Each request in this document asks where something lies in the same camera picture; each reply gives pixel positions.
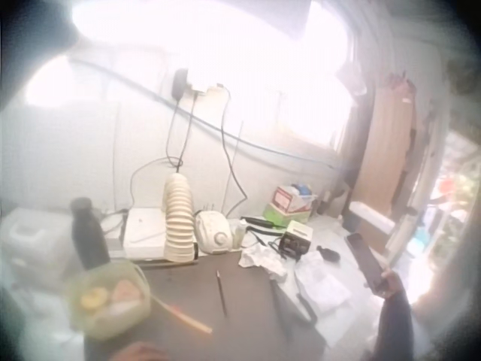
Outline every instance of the hand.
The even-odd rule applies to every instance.
[[[168,361],[168,357],[152,344],[135,342],[113,355],[110,361]]]
[[[401,281],[401,278],[396,272],[392,271],[391,269],[389,268],[386,269],[381,274],[381,277],[384,278],[387,283],[387,289],[381,295],[384,299],[388,299],[389,297],[392,297],[396,293],[404,290],[404,286],[403,286],[403,282]]]

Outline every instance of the window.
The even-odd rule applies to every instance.
[[[350,94],[335,76],[348,59],[348,33],[333,13],[314,2],[295,52],[296,69],[280,112],[283,123],[306,141],[334,146],[352,107]]]
[[[247,99],[257,96],[259,89],[280,94],[276,121],[284,133],[335,147],[352,107],[349,93],[335,75],[349,58],[350,42],[343,22],[319,2],[311,4],[304,36],[297,41],[222,2],[123,5],[111,0],[84,2],[73,11],[81,33],[111,47],[114,71],[157,91],[159,74],[173,74],[172,59],[181,59],[192,79],[223,83],[234,96]],[[133,50],[122,51],[125,46]],[[168,60],[158,61],[145,51],[148,48],[162,49]],[[78,99],[79,94],[88,99],[89,92],[70,89],[78,87],[72,85],[70,71],[65,59],[39,71],[29,86],[29,102],[53,105],[73,96]],[[109,95],[109,99],[122,98],[120,93]]]

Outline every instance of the white ribbed lamp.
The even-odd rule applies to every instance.
[[[194,260],[194,217],[187,178],[171,174],[165,182],[162,208],[165,210],[164,258],[171,262]]]

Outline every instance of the white wall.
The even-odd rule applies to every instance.
[[[102,51],[77,51],[76,57],[100,65],[111,64]],[[145,53],[136,56],[144,73],[129,72],[129,63],[113,69],[159,91],[171,100],[170,88],[175,62]],[[158,66],[148,66],[157,59]],[[58,108],[25,104],[23,94],[2,114],[3,192],[7,203],[25,207],[67,208],[77,196],[92,198],[96,207],[113,209],[132,205],[130,178],[138,167],[165,156],[165,142],[172,110],[132,92],[96,71],[73,65],[75,97]],[[222,90],[199,96],[195,115],[220,125],[226,95]],[[334,152],[296,141],[274,132],[279,94],[269,89],[232,90],[225,130],[242,139],[287,153],[326,161],[337,166]],[[180,106],[189,110],[186,96]],[[171,136],[170,154],[178,156],[186,134],[187,119],[177,115]],[[228,139],[236,175],[249,196],[237,214],[260,214],[280,184],[304,182],[320,193],[329,188],[337,172],[319,163],[299,161],[240,144]],[[138,173],[133,190],[135,206],[157,207],[163,183],[174,170],[156,163]],[[204,205],[227,211],[241,194],[229,177],[220,134],[194,123],[181,172],[188,177],[195,207]]]
[[[395,69],[406,76],[417,88],[416,109],[425,118],[431,101],[440,101],[449,93],[449,110],[456,109],[466,118],[481,111],[479,102],[450,94],[446,79],[446,64],[451,59],[479,61],[479,51],[469,32],[461,24],[436,23],[394,19]]]

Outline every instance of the small box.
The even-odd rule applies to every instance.
[[[164,258],[165,230],[165,214],[160,208],[131,209],[123,239],[126,258]]]
[[[312,237],[312,228],[293,220],[280,239],[279,250],[298,261],[302,255],[309,251]]]
[[[280,186],[276,189],[272,203],[283,213],[310,212],[317,195],[300,196],[294,187]]]
[[[266,220],[270,220],[273,224],[287,227],[291,220],[296,220],[300,223],[307,223],[310,212],[285,213],[272,203],[269,203],[265,207],[263,215]]]

